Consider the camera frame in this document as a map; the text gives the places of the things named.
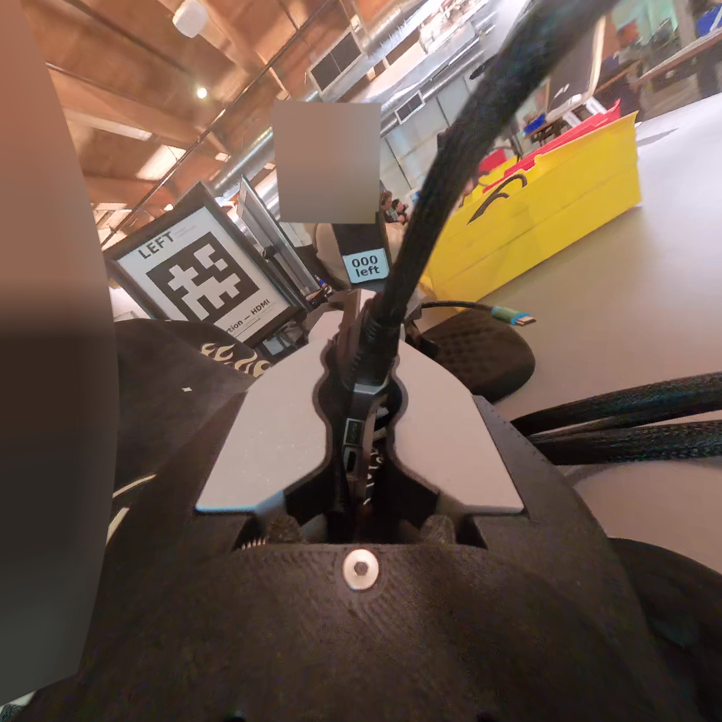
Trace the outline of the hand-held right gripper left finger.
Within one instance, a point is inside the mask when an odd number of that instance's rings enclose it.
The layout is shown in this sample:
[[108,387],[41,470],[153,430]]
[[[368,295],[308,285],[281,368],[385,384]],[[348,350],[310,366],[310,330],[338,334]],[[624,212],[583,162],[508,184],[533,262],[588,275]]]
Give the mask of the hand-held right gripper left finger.
[[328,424],[313,393],[329,339],[312,340],[247,392],[195,504],[203,514],[319,514]]

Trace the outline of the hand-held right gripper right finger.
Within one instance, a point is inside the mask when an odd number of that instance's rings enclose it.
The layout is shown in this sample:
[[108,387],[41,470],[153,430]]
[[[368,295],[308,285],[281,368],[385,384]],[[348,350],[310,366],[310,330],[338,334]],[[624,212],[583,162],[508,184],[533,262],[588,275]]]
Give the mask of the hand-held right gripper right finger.
[[388,459],[420,499],[419,514],[519,514],[516,485],[474,396],[407,343],[393,380],[402,397],[389,427]]

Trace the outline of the grey metal port adapter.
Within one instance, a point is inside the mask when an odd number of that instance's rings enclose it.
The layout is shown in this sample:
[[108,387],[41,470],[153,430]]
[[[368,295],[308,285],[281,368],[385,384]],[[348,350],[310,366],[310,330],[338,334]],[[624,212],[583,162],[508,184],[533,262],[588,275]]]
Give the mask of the grey metal port adapter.
[[366,350],[363,322],[365,306],[375,296],[356,288],[344,300],[344,314],[335,338],[337,373],[345,397],[341,405],[343,428],[341,455],[349,493],[360,506],[370,504],[373,495],[371,454],[378,413],[388,401],[389,379],[373,376],[376,357],[361,358]]

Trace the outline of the large yellow plastic bin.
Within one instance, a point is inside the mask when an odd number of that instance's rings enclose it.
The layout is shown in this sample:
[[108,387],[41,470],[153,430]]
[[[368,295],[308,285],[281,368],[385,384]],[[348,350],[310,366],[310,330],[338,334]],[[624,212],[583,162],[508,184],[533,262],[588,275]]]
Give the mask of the large yellow plastic bin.
[[439,301],[477,301],[641,202],[637,113],[504,171],[453,212],[420,281]]

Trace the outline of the framed marker poster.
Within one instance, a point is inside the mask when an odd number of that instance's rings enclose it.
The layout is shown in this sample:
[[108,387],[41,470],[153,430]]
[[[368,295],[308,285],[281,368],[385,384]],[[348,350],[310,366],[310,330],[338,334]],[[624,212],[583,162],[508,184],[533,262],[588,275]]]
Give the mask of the framed marker poster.
[[105,251],[108,269],[154,318],[209,323],[256,347],[307,314],[304,297],[197,183],[161,217]]

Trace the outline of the large ceiling vent grille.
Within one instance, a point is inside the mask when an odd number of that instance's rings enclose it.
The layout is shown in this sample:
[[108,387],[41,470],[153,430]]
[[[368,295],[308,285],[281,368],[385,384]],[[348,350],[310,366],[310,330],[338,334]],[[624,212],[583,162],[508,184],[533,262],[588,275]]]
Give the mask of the large ceiling vent grille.
[[319,95],[328,91],[363,56],[356,32],[348,27],[337,41],[308,69],[308,77]]

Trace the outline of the red plastic bin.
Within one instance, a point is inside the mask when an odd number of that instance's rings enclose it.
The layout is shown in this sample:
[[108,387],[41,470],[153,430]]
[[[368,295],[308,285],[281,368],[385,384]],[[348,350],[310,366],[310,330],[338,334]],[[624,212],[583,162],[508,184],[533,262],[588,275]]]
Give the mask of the red plastic bin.
[[479,168],[481,176],[493,176],[495,173],[504,171],[503,175],[500,177],[507,177],[521,170],[530,170],[534,166],[535,160],[538,156],[554,151],[555,149],[558,149],[574,140],[578,140],[591,132],[605,127],[611,122],[618,121],[621,118],[621,103],[621,98],[616,98],[616,102],[609,110],[592,115],[579,125],[564,131],[554,140],[547,142],[539,149],[534,150],[515,163],[512,163],[512,160],[508,160],[504,163],[500,161],[495,165],[491,165],[492,159],[485,159]]

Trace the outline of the aluminium frame rail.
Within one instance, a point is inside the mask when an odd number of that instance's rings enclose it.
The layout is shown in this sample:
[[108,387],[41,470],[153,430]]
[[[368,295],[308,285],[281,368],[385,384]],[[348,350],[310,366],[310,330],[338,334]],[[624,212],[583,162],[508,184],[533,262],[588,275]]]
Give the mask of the aluminium frame rail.
[[236,210],[237,226],[252,240],[266,265],[273,268],[284,284],[293,290],[299,304],[306,311],[312,311],[312,300],[320,291],[320,286],[244,175],[240,176]]

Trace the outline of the black board with tan frame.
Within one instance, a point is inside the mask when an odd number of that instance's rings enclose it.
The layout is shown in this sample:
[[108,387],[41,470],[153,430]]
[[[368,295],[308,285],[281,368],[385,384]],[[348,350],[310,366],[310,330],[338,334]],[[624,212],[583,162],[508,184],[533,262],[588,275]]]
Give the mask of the black board with tan frame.
[[550,74],[547,123],[554,123],[593,96],[599,82],[606,24],[602,16]]

